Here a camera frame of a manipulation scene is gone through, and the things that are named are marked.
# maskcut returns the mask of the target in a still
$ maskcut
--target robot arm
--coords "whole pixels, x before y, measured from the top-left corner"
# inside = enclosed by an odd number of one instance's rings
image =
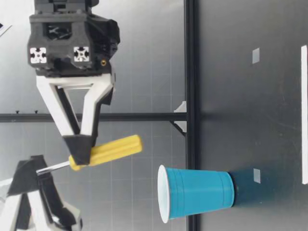
[[[37,176],[42,167],[43,156],[19,162],[0,217],[2,231],[81,231],[80,211],[62,202],[51,173]]]
[[[120,42],[113,20],[91,13],[98,0],[35,0],[28,62],[70,154],[88,165],[101,104],[110,104],[115,74],[110,59]],[[67,91],[88,89],[79,127]]]

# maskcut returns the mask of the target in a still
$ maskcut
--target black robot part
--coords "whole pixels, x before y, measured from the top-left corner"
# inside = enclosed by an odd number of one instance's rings
[[[117,51],[117,22],[91,13],[98,0],[35,0],[30,16],[28,62],[46,77],[97,76],[111,73]]]

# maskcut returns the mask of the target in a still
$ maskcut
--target blue plastic cup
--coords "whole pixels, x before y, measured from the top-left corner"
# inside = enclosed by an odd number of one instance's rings
[[[169,219],[230,208],[234,186],[228,172],[159,167],[157,179],[159,211]]]

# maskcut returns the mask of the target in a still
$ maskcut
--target black table surface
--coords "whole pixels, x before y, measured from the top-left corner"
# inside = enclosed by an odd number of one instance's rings
[[[198,168],[229,171],[237,189],[234,207],[200,215],[197,230],[307,231],[301,46],[308,1],[199,0],[197,10]],[[252,64],[257,48],[260,62]]]

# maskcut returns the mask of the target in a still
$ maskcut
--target white tape marker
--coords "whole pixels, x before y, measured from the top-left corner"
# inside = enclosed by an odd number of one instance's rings
[[[308,184],[308,89],[307,46],[302,47],[302,183]]]

